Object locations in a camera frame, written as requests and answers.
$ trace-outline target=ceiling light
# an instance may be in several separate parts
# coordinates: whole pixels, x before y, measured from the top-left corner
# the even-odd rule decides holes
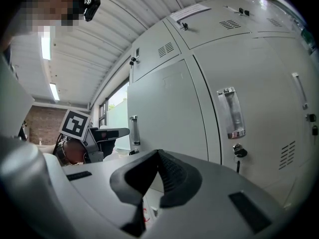
[[[41,38],[42,57],[51,60],[51,40],[50,37]]]
[[[51,88],[54,99],[59,101],[60,99],[59,99],[58,92],[56,90],[56,85],[54,83],[50,83],[50,88]]]

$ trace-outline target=corrugated metal ceiling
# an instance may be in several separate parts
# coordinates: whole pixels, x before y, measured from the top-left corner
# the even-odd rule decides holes
[[[120,55],[144,31],[167,15],[204,0],[101,0],[91,22],[51,43],[49,79],[61,101],[87,104]],[[12,60],[21,84],[34,96],[52,99],[37,36],[17,37]]]

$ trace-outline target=white metal locker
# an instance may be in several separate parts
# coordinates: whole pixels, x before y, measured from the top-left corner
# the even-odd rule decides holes
[[[181,22],[188,24],[189,30],[187,31],[179,29],[176,22],[168,17],[189,49],[223,37],[251,32],[246,26],[239,23],[234,13],[223,8],[223,1],[201,3],[212,9],[182,19]]]
[[[133,43],[132,57],[138,59],[133,67],[133,82],[180,54],[172,35],[160,21]]]
[[[222,144],[222,164],[236,170],[233,146],[248,155],[240,174],[265,188],[294,170],[298,163],[297,111],[289,78],[275,52],[262,39],[225,41],[194,51],[213,96]],[[236,91],[246,135],[229,139],[217,92]],[[287,161],[293,155],[293,162]]]
[[[139,151],[165,149],[208,160],[202,114],[184,60],[149,73],[128,87],[128,115],[137,116]],[[135,121],[131,132],[136,132]]]
[[[312,135],[312,127],[319,126],[319,77],[310,55],[303,46],[293,38],[265,38],[276,51],[280,60],[285,65],[285,70],[297,94],[299,110],[298,122],[300,123],[300,137],[302,137],[301,164],[312,155],[319,153],[318,136]],[[307,114],[315,114],[317,122],[306,121]]]
[[[280,19],[274,15],[267,6],[267,0],[263,3],[253,4],[245,0],[225,0],[224,4],[234,10],[242,8],[248,10],[250,15],[239,15],[234,13],[235,18],[248,27],[252,32],[290,32]]]

